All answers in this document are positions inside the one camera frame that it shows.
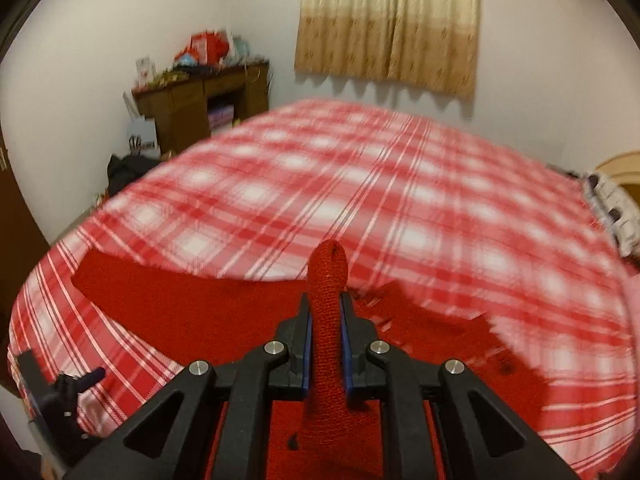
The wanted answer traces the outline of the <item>black bag on floor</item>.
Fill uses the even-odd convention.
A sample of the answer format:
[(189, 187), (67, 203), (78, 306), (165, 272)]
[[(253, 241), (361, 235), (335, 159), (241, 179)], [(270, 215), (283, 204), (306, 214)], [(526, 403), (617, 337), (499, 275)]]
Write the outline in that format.
[(130, 183), (145, 176), (161, 163), (159, 159), (142, 155), (126, 155), (124, 157), (112, 155), (106, 168), (107, 196), (114, 197)]

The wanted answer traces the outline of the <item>dark wooden desk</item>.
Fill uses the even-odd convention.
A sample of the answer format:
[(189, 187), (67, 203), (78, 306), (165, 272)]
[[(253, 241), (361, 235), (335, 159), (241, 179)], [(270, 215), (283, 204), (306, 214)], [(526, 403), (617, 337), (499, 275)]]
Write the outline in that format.
[(155, 122), (162, 153), (179, 154), (210, 136), (208, 113), (231, 105), (244, 122), (269, 110), (269, 63), (260, 61), (192, 74), (162, 88), (134, 90), (140, 114)]

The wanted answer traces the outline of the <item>white paper bag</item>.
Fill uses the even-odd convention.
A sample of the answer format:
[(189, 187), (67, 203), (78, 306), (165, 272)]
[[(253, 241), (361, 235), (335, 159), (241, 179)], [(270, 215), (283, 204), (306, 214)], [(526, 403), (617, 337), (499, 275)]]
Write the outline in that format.
[(131, 155), (160, 158), (160, 144), (157, 141), (155, 122), (145, 117), (134, 118), (127, 130), (127, 141)]

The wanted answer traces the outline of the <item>red knitted sweater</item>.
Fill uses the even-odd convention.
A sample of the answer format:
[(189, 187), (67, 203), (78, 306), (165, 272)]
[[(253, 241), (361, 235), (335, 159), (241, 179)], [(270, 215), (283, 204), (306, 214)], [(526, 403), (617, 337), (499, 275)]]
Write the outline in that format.
[[(336, 296), (348, 279), (343, 247), (326, 240), (303, 280), (199, 278), (90, 250), (72, 278), (96, 307), (169, 359), (186, 365), (235, 361), (296, 315), (309, 296), (314, 384), (307, 401), (274, 404), (267, 474), (271, 479), (377, 479), (382, 474), (378, 404), (349, 406), (342, 376)], [(548, 386), (492, 332), (488, 318), (466, 320), (418, 306), (397, 282), (355, 295), (355, 310), (378, 336), (421, 361), (457, 358), (538, 428)]]

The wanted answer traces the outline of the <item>cream wooden headboard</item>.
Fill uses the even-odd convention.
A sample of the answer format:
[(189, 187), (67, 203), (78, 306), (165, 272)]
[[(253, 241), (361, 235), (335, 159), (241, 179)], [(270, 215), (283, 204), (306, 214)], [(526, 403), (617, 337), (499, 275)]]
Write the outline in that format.
[(640, 152), (631, 151), (611, 157), (597, 166), (596, 170), (618, 185), (639, 185)]

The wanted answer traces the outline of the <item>red gift box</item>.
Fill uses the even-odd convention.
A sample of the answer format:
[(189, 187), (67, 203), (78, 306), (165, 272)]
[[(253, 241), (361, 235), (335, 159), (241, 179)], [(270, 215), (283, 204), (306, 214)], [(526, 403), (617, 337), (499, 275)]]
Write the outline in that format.
[(224, 30), (198, 32), (174, 57), (175, 66), (217, 66), (229, 54), (230, 40)]

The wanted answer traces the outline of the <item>red white plaid bed cover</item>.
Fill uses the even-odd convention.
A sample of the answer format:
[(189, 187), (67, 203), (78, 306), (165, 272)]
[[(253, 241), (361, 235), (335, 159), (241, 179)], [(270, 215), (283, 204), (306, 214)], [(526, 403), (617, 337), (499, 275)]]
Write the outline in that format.
[(422, 308), (484, 314), (550, 382), (542, 436), (584, 479), (637, 429), (631, 267), (582, 182), (428, 118), (303, 100), (163, 162), (57, 242), (18, 293), (9, 352), (48, 375), (105, 367), (79, 403), (109, 434), (178, 372), (74, 287), (90, 249), (216, 278), (300, 278), (338, 240), (357, 292), (398, 282)]

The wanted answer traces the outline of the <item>white card on desk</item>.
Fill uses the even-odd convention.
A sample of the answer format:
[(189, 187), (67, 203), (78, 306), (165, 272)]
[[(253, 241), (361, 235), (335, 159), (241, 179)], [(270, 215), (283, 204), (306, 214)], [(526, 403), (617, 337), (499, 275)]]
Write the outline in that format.
[(155, 63), (149, 56), (136, 59), (137, 87), (144, 88), (152, 84), (156, 77)]

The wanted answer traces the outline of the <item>grey white patterned pillow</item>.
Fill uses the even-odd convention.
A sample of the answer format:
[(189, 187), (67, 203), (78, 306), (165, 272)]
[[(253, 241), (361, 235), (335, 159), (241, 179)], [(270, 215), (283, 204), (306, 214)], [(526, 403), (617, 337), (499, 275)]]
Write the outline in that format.
[(639, 258), (639, 206), (631, 195), (606, 174), (585, 177), (585, 198), (622, 258)]

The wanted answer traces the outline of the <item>beige curtain on window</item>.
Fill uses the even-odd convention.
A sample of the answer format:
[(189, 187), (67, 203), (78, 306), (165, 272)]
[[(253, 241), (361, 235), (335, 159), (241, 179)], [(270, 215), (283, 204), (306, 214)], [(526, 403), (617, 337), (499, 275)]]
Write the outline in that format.
[(480, 0), (300, 0), (294, 68), (470, 100), (479, 28)]

